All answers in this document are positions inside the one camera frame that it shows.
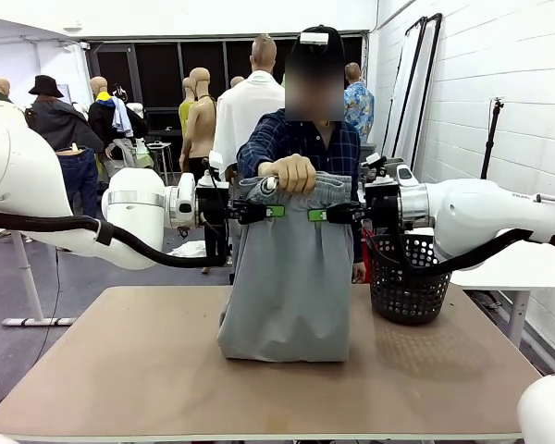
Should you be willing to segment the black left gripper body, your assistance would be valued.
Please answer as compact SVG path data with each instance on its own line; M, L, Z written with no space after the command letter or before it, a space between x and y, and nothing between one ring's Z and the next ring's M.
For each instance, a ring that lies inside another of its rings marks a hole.
M195 198L197 227L207 225L222 227L229 219L234 219L240 224L251 222L248 204L243 200L238 200L236 203L231 201L231 187L228 183L215 183L210 186L197 185Z

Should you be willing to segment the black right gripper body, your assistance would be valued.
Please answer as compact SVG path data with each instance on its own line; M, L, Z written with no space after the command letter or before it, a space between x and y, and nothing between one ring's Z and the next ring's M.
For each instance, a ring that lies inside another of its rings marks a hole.
M351 184L353 209L346 222L357 226L365 219L371 221L372 228L397 229L400 226L399 197L400 187L397 183L368 186L362 195L361 183Z

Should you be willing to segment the person's right hand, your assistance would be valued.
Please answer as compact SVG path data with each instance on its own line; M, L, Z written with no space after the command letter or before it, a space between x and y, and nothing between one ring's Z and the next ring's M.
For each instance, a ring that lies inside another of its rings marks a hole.
M316 170L309 158L299 154L278 159L269 167L278 186L288 193L307 193L315 189Z

